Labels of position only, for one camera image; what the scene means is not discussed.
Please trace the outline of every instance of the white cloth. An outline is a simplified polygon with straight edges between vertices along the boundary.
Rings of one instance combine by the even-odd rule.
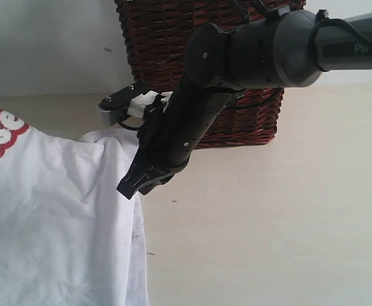
[[[0,306],[148,305],[134,132],[48,136],[0,111]]]

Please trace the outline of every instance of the brown wicker basket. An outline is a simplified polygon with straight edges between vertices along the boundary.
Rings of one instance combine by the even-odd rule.
[[[263,1],[268,8],[289,4],[299,10],[306,0]],[[115,0],[135,81],[157,92],[172,91],[183,73],[184,49],[192,32],[205,22],[223,29],[241,23],[227,0]],[[248,1],[240,1],[246,8]],[[253,8],[251,20],[261,19]],[[276,134],[283,93],[277,89],[247,91],[234,106],[224,109],[199,147],[264,145]]]

